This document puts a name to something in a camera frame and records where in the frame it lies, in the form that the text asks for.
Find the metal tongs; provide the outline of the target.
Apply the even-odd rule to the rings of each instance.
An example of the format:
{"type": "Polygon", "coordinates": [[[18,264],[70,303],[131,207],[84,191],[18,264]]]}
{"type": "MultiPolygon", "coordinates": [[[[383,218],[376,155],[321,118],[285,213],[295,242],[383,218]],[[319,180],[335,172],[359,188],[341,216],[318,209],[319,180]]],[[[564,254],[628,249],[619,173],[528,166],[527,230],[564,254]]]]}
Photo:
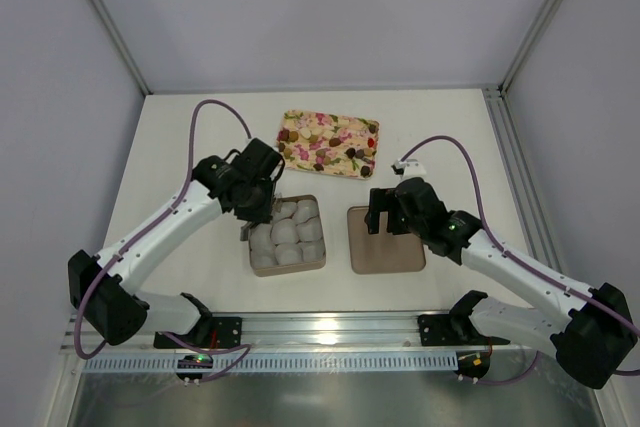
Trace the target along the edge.
{"type": "Polygon", "coordinates": [[[246,222],[240,229],[240,241],[247,242],[251,236],[252,230],[255,228],[255,222],[246,222]]]}

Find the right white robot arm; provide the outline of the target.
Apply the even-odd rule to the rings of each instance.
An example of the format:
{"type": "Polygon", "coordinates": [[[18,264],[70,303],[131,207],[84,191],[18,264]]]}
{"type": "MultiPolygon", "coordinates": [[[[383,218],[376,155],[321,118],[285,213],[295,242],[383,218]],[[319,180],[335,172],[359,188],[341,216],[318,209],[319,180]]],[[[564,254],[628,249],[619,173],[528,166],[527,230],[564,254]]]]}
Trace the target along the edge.
{"type": "Polygon", "coordinates": [[[388,233],[412,234],[431,253],[495,280],[527,302],[521,308],[468,292],[449,315],[478,334],[544,353],[592,389],[619,374],[636,346],[639,331],[621,290],[609,283],[592,287],[511,250],[479,218],[447,209],[422,178],[371,189],[365,216],[369,234],[378,234],[382,215],[388,233]]]}

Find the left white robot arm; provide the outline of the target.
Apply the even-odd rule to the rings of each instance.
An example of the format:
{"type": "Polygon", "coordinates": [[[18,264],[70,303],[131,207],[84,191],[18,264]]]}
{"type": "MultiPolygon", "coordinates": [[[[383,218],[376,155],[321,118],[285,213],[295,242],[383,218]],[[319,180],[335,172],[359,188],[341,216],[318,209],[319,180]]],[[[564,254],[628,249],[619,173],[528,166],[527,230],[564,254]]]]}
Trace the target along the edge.
{"type": "Polygon", "coordinates": [[[211,311],[191,294],[145,293],[142,286],[192,234],[226,213],[248,225],[271,221],[275,185],[284,159],[259,139],[227,157],[201,160],[185,186],[145,224],[119,242],[68,261],[70,301],[104,343],[120,345],[138,333],[156,333],[177,345],[204,348],[214,330],[211,311]]]}

